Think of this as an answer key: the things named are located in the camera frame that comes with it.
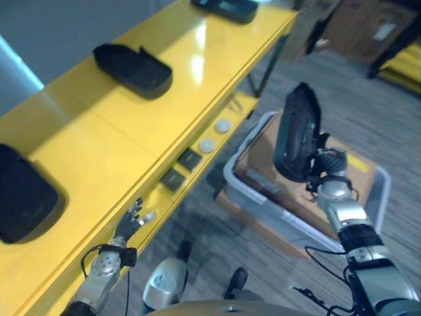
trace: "lower shelf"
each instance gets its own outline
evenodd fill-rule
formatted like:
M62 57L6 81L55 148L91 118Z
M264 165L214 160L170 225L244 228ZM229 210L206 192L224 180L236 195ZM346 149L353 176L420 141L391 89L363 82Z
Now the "lower shelf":
M189 148L199 153L202 156L200 163L195 169L190 172L177 162L177 159L168 166L173 168L185 177L183 184L177 191L172 192L160 182L152 185L147 196L143 196L143 209L141 216L154 211L157 216L150 222L142 227L129 241L128 247L135 247L137 255L140 255L146 248L153 236L159 231L161 226L168 220L169 216L174 212L180 202L184 199L186 194L199 180L200 176L206 171L212 160L219 154L220 150L225 146L227 141L233 136L240 124L247 118L250 112L255 108L258 99L251 97L243 92L235 92L228 100L225 107L216 118L205 127L196 138L189 144ZM230 122L230 130L225 134L218 133L215 129L215 124L220 119L226 119ZM199 149L199 143L204 138L211 138L214 142L214 149L210 153L202 153ZM122 269L121 275L124 275L127 268ZM50 297L47 298L40 306L34 311L37 315L60 315L66 304L70 301L71 297L78 289L79 285L83 282L83 274L80 274L72 281L71 284L66 286L64 292L57 299Z

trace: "black shoe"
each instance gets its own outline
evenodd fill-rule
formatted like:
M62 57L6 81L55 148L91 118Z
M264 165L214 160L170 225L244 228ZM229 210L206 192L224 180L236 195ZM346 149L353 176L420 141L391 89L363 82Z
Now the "black shoe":
M245 286L245 283L247 282L247 271L244 268L238 268L235 270L234 274L232 275L230 285L228 285L228 288L226 289L226 292L224 294L224 300L232 300L234 298L233 291L234 292L241 292L243 287Z

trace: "cardboard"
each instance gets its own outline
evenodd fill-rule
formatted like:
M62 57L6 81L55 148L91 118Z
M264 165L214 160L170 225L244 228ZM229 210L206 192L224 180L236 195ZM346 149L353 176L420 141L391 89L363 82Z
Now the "cardboard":
M274 115L242 153L237 160L234 174L244 183L325 235L337 239L325 212L318 208L316 200L310 192L305 190L306 184L284 178L273 164L281 114L282 112L279 112ZM351 179L353 187L359 191L360 203L365 205L374 181L375 164L333 137L329 138L327 146L339 147L347 151L348 177Z
M221 190L221 192L218 194L216 197L216 202L223 209L229 211L239 221L242 221L247 226L251 227L255 232L266 238L280 251L297 258L307 260L310 259L309 255L306 254L304 249L293 245L288 239L278 234L264 223L256 220L254 216L248 214L248 212L244 211L238 204L231 202L224 190Z
M338 53L370 64L389 49L416 15L391 1L344 0L321 38Z

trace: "black metal frame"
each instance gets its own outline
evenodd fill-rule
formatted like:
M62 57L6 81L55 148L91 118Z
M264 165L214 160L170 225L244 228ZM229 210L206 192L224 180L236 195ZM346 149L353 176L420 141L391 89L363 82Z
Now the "black metal frame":
M272 74L272 71L274 70L276 61L278 61L279 55L281 53L282 47L284 46L285 40L287 36L282 36L275 45L274 52L272 53L272 56L269 60L268 66L266 70L264 71L263 78L260 81L259 87L256 88L255 82L253 80L253 77L251 73L247 75L247 78L249 79L249 83L251 86L251 89L253 91L253 94L255 97L260 97L262 95L262 92L264 88L266 87L266 84L268 83L269 77Z

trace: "black tray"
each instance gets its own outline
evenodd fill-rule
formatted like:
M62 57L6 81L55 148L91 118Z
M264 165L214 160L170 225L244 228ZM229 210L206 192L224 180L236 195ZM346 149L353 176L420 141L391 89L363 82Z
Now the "black tray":
M251 0L191 0L191 3L238 23L251 22L258 7Z
M163 95L172 83L172 70L149 54L124 45L103 44L93 50L99 68L146 99Z
M61 195L17 151L0 144L0 239L25 242L61 216Z

